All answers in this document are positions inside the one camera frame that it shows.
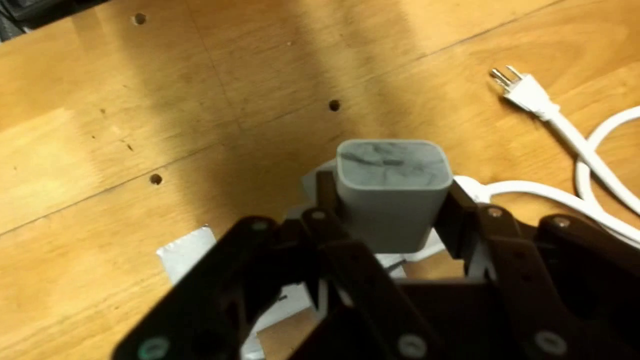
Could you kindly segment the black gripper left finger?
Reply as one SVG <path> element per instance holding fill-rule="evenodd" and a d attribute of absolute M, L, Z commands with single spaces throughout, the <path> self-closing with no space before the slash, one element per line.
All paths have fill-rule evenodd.
<path fill-rule="evenodd" d="M 335 215 L 332 174 L 316 203 L 238 220 L 113 346 L 112 360 L 240 360 L 281 289 L 301 284 L 323 316 L 291 360 L 440 360 L 440 338 Z"/>

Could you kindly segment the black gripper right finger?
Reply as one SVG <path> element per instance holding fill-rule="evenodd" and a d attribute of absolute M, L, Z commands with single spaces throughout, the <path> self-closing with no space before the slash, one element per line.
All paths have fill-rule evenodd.
<path fill-rule="evenodd" d="M 451 350 L 473 360 L 640 360 L 637 247 L 573 215 L 520 221 L 449 186 L 435 233 L 463 277 L 435 287 Z"/>

